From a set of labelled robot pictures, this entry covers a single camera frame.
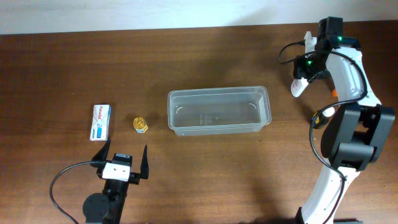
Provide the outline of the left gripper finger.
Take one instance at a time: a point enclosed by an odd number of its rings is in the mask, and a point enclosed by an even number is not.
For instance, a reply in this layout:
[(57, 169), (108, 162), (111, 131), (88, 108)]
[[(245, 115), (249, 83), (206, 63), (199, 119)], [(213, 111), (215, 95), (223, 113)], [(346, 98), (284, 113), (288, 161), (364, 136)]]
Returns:
[(141, 166), (140, 166), (140, 178), (148, 179), (149, 178), (149, 162), (147, 158), (147, 145), (144, 147), (144, 152), (142, 155)]
[(111, 140), (107, 140), (103, 147), (92, 157), (92, 166), (103, 166), (106, 163), (106, 158), (108, 156), (109, 148), (111, 145)]

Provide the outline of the white spray bottle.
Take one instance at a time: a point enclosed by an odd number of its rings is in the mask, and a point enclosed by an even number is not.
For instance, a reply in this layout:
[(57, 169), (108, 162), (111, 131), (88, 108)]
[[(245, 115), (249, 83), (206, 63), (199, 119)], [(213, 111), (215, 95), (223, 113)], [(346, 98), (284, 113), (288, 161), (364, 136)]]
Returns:
[(290, 86), (291, 94), (295, 98), (298, 98), (304, 92), (308, 84), (309, 82), (306, 78), (295, 79)]

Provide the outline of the orange tube white cap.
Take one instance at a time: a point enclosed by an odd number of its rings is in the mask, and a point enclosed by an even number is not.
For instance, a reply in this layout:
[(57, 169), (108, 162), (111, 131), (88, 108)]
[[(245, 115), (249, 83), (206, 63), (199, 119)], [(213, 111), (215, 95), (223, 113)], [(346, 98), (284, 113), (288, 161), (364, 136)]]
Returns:
[(337, 97), (338, 95), (337, 95), (337, 92), (336, 92), (336, 89), (334, 89), (333, 91), (332, 91), (332, 95), (334, 96), (334, 97)]

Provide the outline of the dark bottle white cap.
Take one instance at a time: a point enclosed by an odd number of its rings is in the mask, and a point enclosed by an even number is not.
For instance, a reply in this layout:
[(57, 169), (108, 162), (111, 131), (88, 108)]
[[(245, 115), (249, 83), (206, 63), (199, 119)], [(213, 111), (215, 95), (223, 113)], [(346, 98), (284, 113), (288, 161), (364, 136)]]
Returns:
[(317, 117), (315, 114), (311, 118), (311, 122), (313, 122), (312, 126), (314, 129), (320, 129), (326, 125), (330, 118), (334, 115), (335, 109), (334, 107), (328, 108), (322, 113), (320, 113)]

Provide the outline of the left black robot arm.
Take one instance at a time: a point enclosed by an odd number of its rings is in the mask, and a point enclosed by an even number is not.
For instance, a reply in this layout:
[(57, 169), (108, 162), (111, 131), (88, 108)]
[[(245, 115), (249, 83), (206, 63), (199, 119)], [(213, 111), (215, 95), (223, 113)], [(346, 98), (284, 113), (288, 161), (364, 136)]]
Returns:
[(92, 166), (97, 168), (97, 176), (105, 183), (102, 192), (91, 194), (83, 203), (86, 223), (119, 223), (129, 186), (149, 178), (147, 146), (144, 147), (140, 172), (133, 172), (132, 156), (115, 153), (111, 160), (107, 159), (110, 145), (111, 141), (107, 140), (91, 159)]

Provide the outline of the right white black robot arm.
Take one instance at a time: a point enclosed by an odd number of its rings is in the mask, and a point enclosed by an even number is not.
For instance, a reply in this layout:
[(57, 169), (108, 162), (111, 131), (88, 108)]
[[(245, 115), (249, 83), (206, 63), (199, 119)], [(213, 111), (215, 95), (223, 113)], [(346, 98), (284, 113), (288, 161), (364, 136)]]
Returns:
[(349, 185), (379, 158), (395, 113), (391, 107), (384, 107), (372, 91), (359, 41), (343, 35), (342, 18), (322, 19), (317, 37), (307, 32), (301, 44), (305, 54), (294, 59), (292, 95), (300, 96), (316, 79), (332, 77), (338, 102), (312, 116), (310, 130), (325, 129), (321, 151), (315, 153), (323, 167), (295, 222), (333, 223)]

